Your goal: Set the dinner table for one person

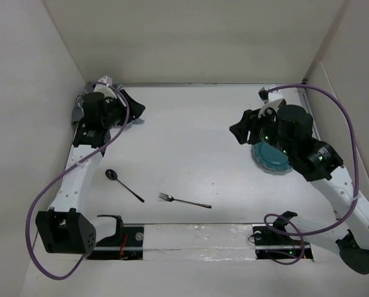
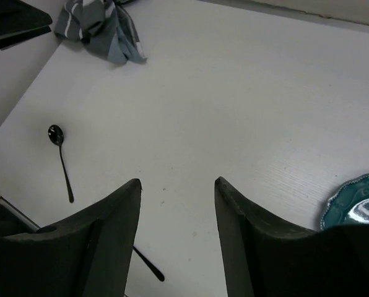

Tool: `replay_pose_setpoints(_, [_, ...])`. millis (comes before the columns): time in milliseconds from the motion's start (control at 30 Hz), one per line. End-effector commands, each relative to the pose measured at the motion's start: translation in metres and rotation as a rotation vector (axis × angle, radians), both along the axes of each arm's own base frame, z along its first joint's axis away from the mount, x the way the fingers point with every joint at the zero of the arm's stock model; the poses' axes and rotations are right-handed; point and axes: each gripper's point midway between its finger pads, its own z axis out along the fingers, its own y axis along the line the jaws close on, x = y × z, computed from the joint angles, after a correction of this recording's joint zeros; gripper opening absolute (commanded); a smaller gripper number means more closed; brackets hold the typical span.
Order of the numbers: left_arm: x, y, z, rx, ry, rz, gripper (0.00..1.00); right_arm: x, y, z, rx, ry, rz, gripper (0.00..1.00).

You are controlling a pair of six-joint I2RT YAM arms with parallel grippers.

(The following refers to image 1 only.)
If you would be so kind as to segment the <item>dark metal spoon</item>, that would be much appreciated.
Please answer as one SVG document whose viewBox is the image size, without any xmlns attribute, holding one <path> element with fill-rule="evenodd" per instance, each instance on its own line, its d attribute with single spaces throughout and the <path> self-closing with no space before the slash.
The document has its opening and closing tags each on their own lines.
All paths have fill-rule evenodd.
<svg viewBox="0 0 369 297">
<path fill-rule="evenodd" d="M 107 169 L 105 171 L 105 176 L 112 181 L 117 181 L 118 183 L 120 183 L 120 185 L 122 185 L 126 190 L 128 190 L 135 198 L 137 198 L 140 202 L 144 203 L 145 200 L 137 195 L 134 191 L 132 191 L 130 188 L 128 188 L 124 183 L 122 183 L 119 179 L 118 179 L 118 175 L 116 173 L 116 171 L 112 170 L 112 169 Z"/>
</svg>

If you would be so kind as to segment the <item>grey striped cloth placemat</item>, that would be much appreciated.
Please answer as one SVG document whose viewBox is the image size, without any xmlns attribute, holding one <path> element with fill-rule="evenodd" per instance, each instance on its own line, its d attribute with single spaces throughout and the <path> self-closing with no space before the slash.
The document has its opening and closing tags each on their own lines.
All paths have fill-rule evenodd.
<svg viewBox="0 0 369 297">
<path fill-rule="evenodd" d="M 84 97 L 88 93 L 92 93 L 94 89 L 95 83 L 87 82 L 85 87 L 83 88 L 83 91 L 77 96 L 76 103 L 72 109 L 72 118 L 71 123 L 76 124 L 78 123 L 83 117 L 84 117 L 84 111 L 82 109 L 82 103 L 84 100 Z M 119 91 L 120 95 L 122 95 L 123 98 L 129 99 L 132 98 L 127 91 L 122 87 L 122 89 Z M 132 121 L 137 121 L 138 119 L 129 119 L 129 123 Z"/>
</svg>

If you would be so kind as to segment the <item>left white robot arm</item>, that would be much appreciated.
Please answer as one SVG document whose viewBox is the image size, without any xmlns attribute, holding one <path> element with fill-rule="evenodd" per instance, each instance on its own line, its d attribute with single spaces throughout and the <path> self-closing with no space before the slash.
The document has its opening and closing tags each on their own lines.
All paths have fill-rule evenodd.
<svg viewBox="0 0 369 297">
<path fill-rule="evenodd" d="M 105 154 L 110 131 L 138 119 L 145 106 L 133 100 L 125 90 L 118 95 L 103 92 L 83 97 L 83 116 L 75 121 L 76 131 L 69 152 L 61 187 L 47 211 L 37 213 L 35 223 L 46 252 L 89 255 L 101 243 L 118 245 L 124 239 L 119 215 L 98 215 L 88 220 L 84 193 Z"/>
</svg>

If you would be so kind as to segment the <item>teal ceramic plate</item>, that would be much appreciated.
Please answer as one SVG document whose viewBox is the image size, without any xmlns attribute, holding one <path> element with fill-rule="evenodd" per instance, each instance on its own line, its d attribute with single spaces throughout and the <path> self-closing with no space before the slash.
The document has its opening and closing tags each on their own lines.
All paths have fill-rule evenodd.
<svg viewBox="0 0 369 297">
<path fill-rule="evenodd" d="M 288 157 L 267 143 L 253 145 L 252 154 L 255 162 L 269 171 L 283 173 L 292 169 Z"/>
</svg>

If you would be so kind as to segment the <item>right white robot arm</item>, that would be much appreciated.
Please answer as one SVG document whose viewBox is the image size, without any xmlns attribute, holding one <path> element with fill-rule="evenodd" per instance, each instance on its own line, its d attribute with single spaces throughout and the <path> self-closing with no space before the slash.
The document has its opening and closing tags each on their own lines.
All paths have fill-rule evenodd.
<svg viewBox="0 0 369 297">
<path fill-rule="evenodd" d="M 369 201 L 351 180 L 342 158 L 326 142 L 312 136 L 313 118 L 302 107 L 246 110 L 230 126 L 238 143 L 270 145 L 289 159 L 289 165 L 327 198 L 337 221 L 318 228 L 316 223 L 286 211 L 267 228 L 281 244 L 291 239 L 330 250 L 355 272 L 369 274 Z"/>
</svg>

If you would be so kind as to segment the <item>dark metal fork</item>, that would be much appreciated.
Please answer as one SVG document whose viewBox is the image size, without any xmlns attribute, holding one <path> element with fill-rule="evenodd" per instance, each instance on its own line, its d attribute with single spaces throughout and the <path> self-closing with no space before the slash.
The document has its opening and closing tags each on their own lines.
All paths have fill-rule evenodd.
<svg viewBox="0 0 369 297">
<path fill-rule="evenodd" d="M 203 207 L 203 208 L 206 208 L 206 209 L 211 209 L 212 208 L 212 206 L 208 205 L 208 204 L 200 204 L 200 203 L 197 203 L 197 202 L 191 202 L 191 201 L 187 201 L 187 200 L 176 199 L 173 196 L 170 196 L 168 194 L 161 193 L 161 192 L 159 193 L 158 198 L 162 199 L 164 201 L 167 201 L 167 202 L 180 202 L 180 203 L 184 203 L 184 204 Z"/>
</svg>

